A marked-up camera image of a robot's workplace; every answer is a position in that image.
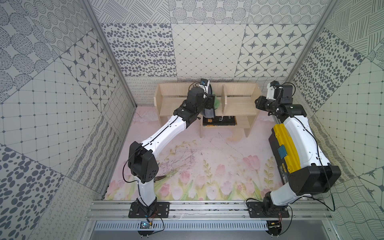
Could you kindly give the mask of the green grey cleaning cloth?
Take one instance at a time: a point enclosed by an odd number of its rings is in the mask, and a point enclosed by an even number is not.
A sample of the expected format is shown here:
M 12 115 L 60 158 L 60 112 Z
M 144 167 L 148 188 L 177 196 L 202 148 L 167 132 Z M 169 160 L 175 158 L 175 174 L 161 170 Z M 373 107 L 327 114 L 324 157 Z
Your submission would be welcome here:
M 215 103 L 217 101 L 216 101 L 216 95 L 212 89 L 212 86 L 211 85 L 199 85 L 199 87 L 201 87 L 205 91 L 205 95 L 204 95 L 205 107 L 204 107 L 203 111 L 201 112 L 201 114 L 203 115 L 203 117 L 205 117 L 207 119 L 215 118 L 216 117 L 215 110 L 218 107 L 215 107 Z

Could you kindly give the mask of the light wooden bookshelf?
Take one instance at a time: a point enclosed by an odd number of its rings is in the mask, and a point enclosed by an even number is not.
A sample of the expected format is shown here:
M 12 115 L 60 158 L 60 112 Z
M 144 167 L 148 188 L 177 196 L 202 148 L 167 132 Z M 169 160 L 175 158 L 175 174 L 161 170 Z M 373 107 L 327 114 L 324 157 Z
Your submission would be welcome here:
M 248 137 L 260 113 L 255 100 L 262 95 L 256 83 L 211 83 L 208 90 L 198 90 L 193 83 L 162 83 L 156 88 L 154 105 L 161 125 L 164 125 L 180 106 L 196 113 L 215 112 L 215 116 L 234 116 L 235 126 Z

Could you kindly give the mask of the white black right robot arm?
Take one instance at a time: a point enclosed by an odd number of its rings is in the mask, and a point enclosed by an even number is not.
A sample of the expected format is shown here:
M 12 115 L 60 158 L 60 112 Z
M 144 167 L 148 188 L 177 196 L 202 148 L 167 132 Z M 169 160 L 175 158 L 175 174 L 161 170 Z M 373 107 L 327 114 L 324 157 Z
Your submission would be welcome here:
M 341 169 L 324 155 L 309 126 L 302 105 L 291 99 L 269 99 L 261 96 L 256 108 L 280 120 L 272 128 L 270 146 L 284 185 L 266 193 L 263 210 L 285 208 L 301 197 L 327 193 L 341 176 Z

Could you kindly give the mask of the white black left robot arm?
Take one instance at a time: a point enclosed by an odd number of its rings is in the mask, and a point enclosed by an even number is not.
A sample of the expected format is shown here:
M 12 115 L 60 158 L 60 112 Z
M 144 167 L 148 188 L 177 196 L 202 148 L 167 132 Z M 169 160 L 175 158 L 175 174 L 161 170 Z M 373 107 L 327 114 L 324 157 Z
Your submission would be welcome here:
M 141 143 L 133 142 L 130 145 L 129 156 L 122 170 L 123 180 L 125 168 L 128 167 L 134 180 L 137 182 L 139 197 L 137 204 L 150 217 L 156 213 L 157 197 L 155 195 L 155 177 L 159 171 L 156 157 L 166 145 L 179 133 L 186 130 L 199 115 L 205 116 L 205 111 L 214 114 L 215 95 L 212 87 L 202 85 L 193 87 L 188 91 L 187 98 L 173 112 L 171 118 L 151 137 Z

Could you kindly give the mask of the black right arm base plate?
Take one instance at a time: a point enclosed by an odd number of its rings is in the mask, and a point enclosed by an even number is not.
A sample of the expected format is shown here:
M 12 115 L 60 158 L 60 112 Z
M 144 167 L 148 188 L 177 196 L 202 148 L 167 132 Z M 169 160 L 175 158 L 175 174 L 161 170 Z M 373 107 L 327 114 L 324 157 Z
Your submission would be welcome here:
M 286 207 L 279 207 L 272 205 L 266 207 L 264 203 L 260 201 L 247 201 L 246 206 L 248 208 L 250 218 L 289 218 L 290 213 Z

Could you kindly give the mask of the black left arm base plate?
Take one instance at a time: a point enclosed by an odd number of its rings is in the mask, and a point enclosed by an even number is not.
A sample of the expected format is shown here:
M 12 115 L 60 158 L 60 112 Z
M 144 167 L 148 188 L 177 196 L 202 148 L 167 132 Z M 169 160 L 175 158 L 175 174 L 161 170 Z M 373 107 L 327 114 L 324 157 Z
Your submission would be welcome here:
M 130 219 L 139 219 L 139 218 L 149 218 L 149 217 L 159 217 L 159 218 L 168 218 L 170 210 L 170 202 L 157 202 L 154 201 L 150 206 L 146 207 L 139 200 L 136 200 L 131 204 L 129 218 Z

